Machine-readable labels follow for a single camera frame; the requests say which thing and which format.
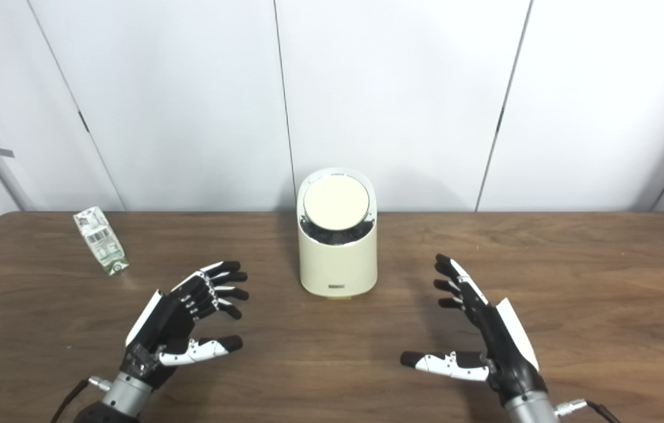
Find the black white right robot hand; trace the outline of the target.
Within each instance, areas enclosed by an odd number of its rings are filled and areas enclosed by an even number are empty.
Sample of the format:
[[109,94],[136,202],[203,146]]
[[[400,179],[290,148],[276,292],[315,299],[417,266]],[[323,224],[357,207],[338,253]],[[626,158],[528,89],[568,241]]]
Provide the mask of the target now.
[[404,351],[400,364],[421,372],[444,375],[469,382],[486,382],[504,406],[517,397],[549,389],[539,372],[537,359],[522,324],[509,300],[491,303],[474,279],[452,257],[436,254],[435,270],[443,276],[434,287],[450,293],[438,300],[441,308],[460,310],[479,330],[484,351],[451,351],[428,354]]

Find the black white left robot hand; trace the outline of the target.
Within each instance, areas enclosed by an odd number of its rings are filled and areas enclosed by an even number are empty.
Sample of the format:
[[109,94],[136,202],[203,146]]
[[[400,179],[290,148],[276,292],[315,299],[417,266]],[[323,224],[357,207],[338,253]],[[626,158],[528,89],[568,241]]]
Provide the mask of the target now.
[[243,348],[239,335],[197,339],[192,332],[198,321],[218,311],[241,319],[231,300],[246,301],[249,293],[232,284],[247,278],[240,262],[220,261],[199,268],[168,292],[157,290],[127,335],[120,372],[158,390],[177,367]]

